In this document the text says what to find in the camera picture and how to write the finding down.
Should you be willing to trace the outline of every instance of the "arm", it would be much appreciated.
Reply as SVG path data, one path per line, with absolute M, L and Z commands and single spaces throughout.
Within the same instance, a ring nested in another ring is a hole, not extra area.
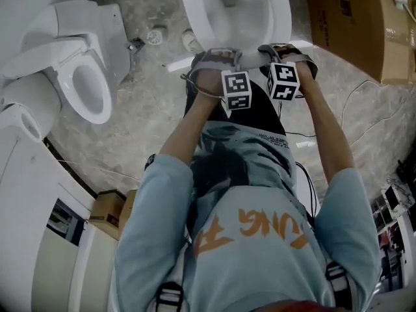
M 296 64 L 311 111 L 320 160 L 328 181 L 315 236 L 357 284 L 357 310 L 368 304 L 380 275 L 376 226 L 345 135 L 305 62 Z
M 353 168 L 354 160 L 344 132 L 326 103 L 318 83 L 313 80 L 312 75 L 303 76 L 301 91 L 311 111 L 320 161 L 326 181 L 330 183 L 336 173 L 346 168 Z
M 203 126 L 217 103 L 217 99 L 198 93 L 187 115 L 169 136 L 159 154 L 170 155 L 189 165 Z
M 218 71 L 203 70 L 198 84 L 218 90 L 220 78 Z M 121 311 L 145 311 L 176 264 L 185 243 L 185 222 L 193 187 L 188 164 L 217 103 L 218 99 L 198 94 L 187 115 L 144 172 L 114 260 Z

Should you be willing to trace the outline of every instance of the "black shorts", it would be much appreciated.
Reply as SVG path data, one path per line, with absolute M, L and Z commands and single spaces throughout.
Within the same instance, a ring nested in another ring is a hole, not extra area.
M 250 81 L 250 84 L 252 87 L 252 106 L 249 109 L 231 111 L 231 116 L 228 118 L 221 103 L 219 103 L 212 111 L 208 120 L 231 122 L 275 134 L 286 135 L 270 98 L 257 84 L 252 81 Z M 187 105 L 184 115 L 194 103 L 195 97 L 196 93 L 193 91 L 192 85 L 187 82 Z

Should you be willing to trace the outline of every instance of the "toilet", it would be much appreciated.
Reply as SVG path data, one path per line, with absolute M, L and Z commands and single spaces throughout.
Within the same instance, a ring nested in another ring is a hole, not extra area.
M 126 43 L 118 5 L 66 1 L 48 6 L 32 21 L 21 53 L 1 74 L 17 79 L 52 67 L 74 110 L 93 124 L 103 124 L 130 69 Z
M 42 142 L 60 112 L 60 99 L 41 73 L 11 82 L 0 93 L 0 129 L 14 125 L 33 141 Z
M 196 39 L 205 49 L 252 53 L 261 44 L 289 43 L 289 0 L 183 0 Z

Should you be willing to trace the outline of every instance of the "black cable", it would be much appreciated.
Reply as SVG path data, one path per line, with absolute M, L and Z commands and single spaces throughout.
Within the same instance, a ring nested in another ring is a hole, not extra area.
M 279 120 L 280 120 L 280 117 L 281 117 L 281 107 L 282 107 L 282 103 L 281 103 L 281 101 L 279 101 L 279 105 L 278 105 L 278 117 L 279 117 Z
M 309 193 L 310 193 L 310 196 L 311 196 L 311 212 L 312 212 L 311 216 L 312 216 L 312 218 L 315 218 L 315 216 L 317 215 L 317 209 L 318 209 L 318 199 L 317 199 L 317 193 L 315 191 L 315 187 L 313 186 L 312 179 L 310 178 L 309 174 L 307 174 L 307 171 L 304 168 L 304 166 L 302 164 L 300 164 L 299 162 L 295 162 L 295 164 L 302 169 L 302 171 L 304 172 L 304 174 L 307 178 L 307 183 L 309 185 Z
M 306 138 L 315 138 L 316 137 L 316 134 L 314 134 L 314 135 L 304 135 L 302 133 L 293 133 L 293 132 L 286 132 L 286 131 L 285 131 L 285 133 L 286 134 L 294 134 L 294 135 L 302 135 L 303 137 L 306 137 Z
M 205 96 L 208 96 L 208 97 L 211 97 L 211 98 L 224 98 L 223 96 L 211 95 L 207 89 L 198 86 L 193 80 L 190 79 L 190 77 L 188 75 L 181 74 L 180 78 L 182 80 L 188 81 L 197 91 L 201 92 Z

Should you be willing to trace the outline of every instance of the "white cable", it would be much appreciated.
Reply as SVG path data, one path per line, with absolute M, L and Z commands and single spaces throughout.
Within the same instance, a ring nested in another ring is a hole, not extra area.
M 410 11 L 408 4 L 406 3 L 403 6 L 404 6 L 404 9 L 406 9 L 408 11 L 408 13 L 409 13 L 410 17 L 412 18 L 412 20 L 416 23 L 416 18 L 415 18 L 415 16 L 413 16 L 413 13 Z
M 361 140 L 363 137 L 364 137 L 364 135 L 366 135 L 367 134 L 367 132 L 368 131 L 370 131 L 370 129 L 372 129 L 374 126 L 376 126 L 376 125 L 378 125 L 380 122 L 382 122 L 382 121 L 384 121 L 384 120 L 388 120 L 388 119 L 390 119 L 390 118 L 392 118 L 402 107 L 403 107 L 403 105 L 408 101 L 408 99 L 409 99 L 409 97 L 410 97 L 410 94 L 411 94 L 411 92 L 413 91 L 413 89 L 411 89 L 410 91 L 409 91 L 409 94 L 408 94 L 408 96 L 406 97 L 406 99 L 405 99 L 405 101 L 403 102 L 403 103 L 401 103 L 400 104 L 400 106 L 399 106 L 399 108 L 390 116 L 390 117 L 388 117 L 388 118 L 382 118 L 382 119 L 380 119 L 378 122 L 376 122 L 374 125 L 372 125 L 372 126 L 370 126 L 357 140 L 355 140 L 353 143 L 351 143 L 350 144 L 350 147 L 353 145 L 353 144 L 355 144 L 357 141 L 359 141 L 359 140 Z
M 131 177 L 130 175 L 127 175 L 127 174 L 121 174 L 121 173 L 119 173 L 119 172 L 115 172 L 115 171 L 107 170 L 107 169 L 104 169 L 104 168 L 100 168 L 100 167 L 98 167 L 98 166 L 92 166 L 92 165 L 88 165 L 88 164 L 84 164 L 84 163 L 78 163 L 78 162 L 64 161 L 64 160 L 62 160 L 62 159 L 57 159 L 57 161 L 58 161 L 58 162 L 68 163 L 68 164 L 84 165 L 84 166 L 87 166 L 87 167 L 89 167 L 89 168 L 93 168 L 93 169 L 101 170 L 101 171 L 104 171 L 104 172 L 108 172 L 108 173 L 110 173 L 110 174 L 117 174 L 117 175 L 122 176 L 122 177 L 130 178 L 130 179 L 133 179 L 133 180 L 137 181 L 138 183 L 141 183 L 141 181 L 140 181 L 139 179 L 134 178 L 134 177 Z
M 372 84 L 374 84 L 374 85 L 376 85 L 376 86 L 378 86 L 379 88 L 383 88 L 383 87 L 385 87 L 385 86 L 387 86 L 387 85 L 384 85 L 384 86 L 381 86 L 381 85 L 379 85 L 379 84 L 377 84 L 377 83 L 375 83 L 375 82 L 373 82 L 373 81 L 370 81 L 370 80 L 365 80 L 364 82 L 362 82 L 359 86 L 357 86 L 353 91 L 351 91 L 351 93 L 348 95 L 348 97 L 347 97 L 347 99 L 346 99 L 346 102 L 345 102 L 345 104 L 344 104 L 344 107 L 343 107 L 343 113 L 342 113 L 342 115 L 341 115 L 341 129 L 343 130 L 344 129 L 344 112 L 345 112 L 345 108 L 346 108 L 346 105 L 348 104 L 348 102 L 349 102 L 349 100 L 350 100 L 350 97 L 351 97 L 351 95 L 355 92 L 355 91 L 357 91 L 358 89 L 360 89 L 363 85 L 365 85 L 365 83 L 372 83 Z
M 20 141 L 20 138 L 18 137 L 18 138 L 16 139 L 16 143 L 14 144 L 14 146 L 13 146 L 13 148 L 12 148 L 12 151 L 10 152 L 10 155 L 8 156 L 8 159 L 7 159 L 6 164 L 5 164 L 5 168 L 4 168 L 4 170 L 3 170 L 3 173 L 2 173 L 2 174 L 1 174 L 1 176 L 0 176 L 0 185 L 1 185 L 1 182 L 3 181 L 3 177 L 5 176 L 6 169 L 7 169 L 7 166 L 8 166 L 8 162 L 10 161 L 10 158 L 11 158 L 11 157 L 12 157 L 12 155 L 13 155 L 14 148 L 16 148 L 16 146 L 18 145 L 19 141 Z

